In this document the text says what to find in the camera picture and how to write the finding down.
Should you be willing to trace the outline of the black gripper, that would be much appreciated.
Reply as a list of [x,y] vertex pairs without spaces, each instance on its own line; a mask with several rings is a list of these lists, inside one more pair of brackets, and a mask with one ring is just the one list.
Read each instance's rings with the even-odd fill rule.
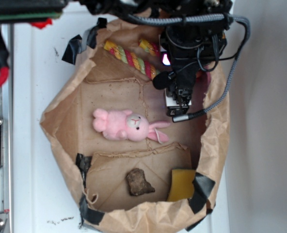
[[198,72],[214,69],[208,65],[218,64],[227,40],[223,31],[213,33],[197,26],[168,26],[160,44],[166,49],[170,71],[176,74],[173,83],[165,89],[173,92],[178,102],[186,102],[192,98]]

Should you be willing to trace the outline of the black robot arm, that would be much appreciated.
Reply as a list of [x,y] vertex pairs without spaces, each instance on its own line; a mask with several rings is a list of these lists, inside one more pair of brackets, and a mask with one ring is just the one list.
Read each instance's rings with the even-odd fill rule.
[[160,46],[172,71],[156,73],[134,53],[112,48],[123,62],[153,79],[156,89],[166,89],[180,106],[191,101],[196,73],[217,65],[227,44],[224,32],[233,19],[230,0],[83,0],[91,14],[111,14],[126,22],[163,28]]

